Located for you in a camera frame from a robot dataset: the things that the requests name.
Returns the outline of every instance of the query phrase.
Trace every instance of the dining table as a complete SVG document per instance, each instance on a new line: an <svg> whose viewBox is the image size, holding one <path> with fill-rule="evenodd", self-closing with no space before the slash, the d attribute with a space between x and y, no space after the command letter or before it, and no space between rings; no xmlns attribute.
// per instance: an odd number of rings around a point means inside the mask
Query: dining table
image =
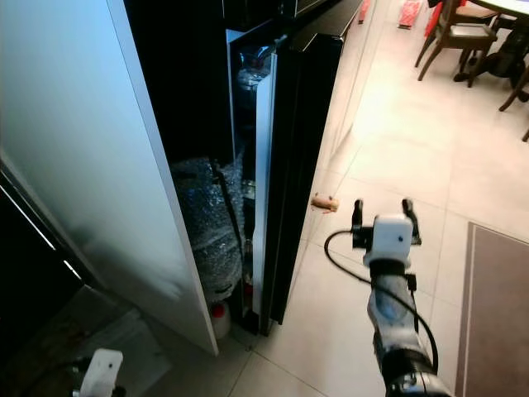
<svg viewBox="0 0 529 397"><path fill-rule="evenodd" d="M508 78L512 88L515 88L525 71L524 57L529 52L529 0L471 0L471 2L517 19L498 52L488 55L476 72L476 75L489 72L498 77ZM467 80L468 77L467 73L458 73L454 81ZM529 100L529 93L520 92L519 98L526 102Z"/></svg>

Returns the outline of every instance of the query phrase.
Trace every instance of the red cap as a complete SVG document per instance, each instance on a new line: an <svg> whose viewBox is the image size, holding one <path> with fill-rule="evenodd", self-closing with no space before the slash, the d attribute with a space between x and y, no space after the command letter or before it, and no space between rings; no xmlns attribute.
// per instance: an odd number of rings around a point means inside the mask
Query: red cap
<svg viewBox="0 0 529 397"><path fill-rule="evenodd" d="M223 304L214 304L212 307L212 316L214 318L221 318L224 316L226 310L224 309Z"/></svg>

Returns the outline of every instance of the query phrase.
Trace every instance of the refrigerator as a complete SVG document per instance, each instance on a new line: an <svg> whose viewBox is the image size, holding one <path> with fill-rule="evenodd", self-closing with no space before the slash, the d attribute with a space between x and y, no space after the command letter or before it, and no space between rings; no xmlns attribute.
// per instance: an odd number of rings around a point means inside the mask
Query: refrigerator
<svg viewBox="0 0 529 397"><path fill-rule="evenodd" d="M317 224L310 198L354 119L361 0L254 12L227 0L53 3L61 13L2 10L16 31L2 53L13 62L2 69L2 173L98 287L213 354L216 296L267 335L287 321ZM23 117L28 107L44 110ZM198 246L221 221L225 240ZM214 247L234 281L210 294L201 263Z"/></svg>

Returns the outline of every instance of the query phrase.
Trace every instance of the tile floor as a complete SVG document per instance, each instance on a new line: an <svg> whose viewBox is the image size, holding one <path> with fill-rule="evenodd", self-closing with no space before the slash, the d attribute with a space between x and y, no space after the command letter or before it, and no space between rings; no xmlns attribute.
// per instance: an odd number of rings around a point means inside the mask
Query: tile floor
<svg viewBox="0 0 529 397"><path fill-rule="evenodd" d="M481 76L472 89L452 82L457 51L444 51L417 82L421 45L422 29L384 28L353 131L329 167L342 205L307 237L284 325L269 337L224 341L217 359L173 349L180 364L149 395L384 395L369 288L332 267L322 248L330 232L350 226L348 203L358 197L365 220L414 199L424 241L412 252L417 305L436 335L440 376L454 388L468 221L529 240L529 144L521 142L529 112L519 102L498 112L509 93L499 79ZM331 249L366 273L350 241Z"/></svg>

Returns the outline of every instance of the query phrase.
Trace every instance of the small brown object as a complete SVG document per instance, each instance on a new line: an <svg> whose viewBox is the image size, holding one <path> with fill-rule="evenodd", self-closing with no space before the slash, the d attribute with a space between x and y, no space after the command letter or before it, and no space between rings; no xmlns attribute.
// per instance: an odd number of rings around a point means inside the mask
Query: small brown object
<svg viewBox="0 0 529 397"><path fill-rule="evenodd" d="M314 207L328 209L329 211L335 213L336 211L338 211L340 201L338 201L337 198L333 198L332 196L329 196L329 198L319 197L316 193L311 200L311 204Z"/></svg>

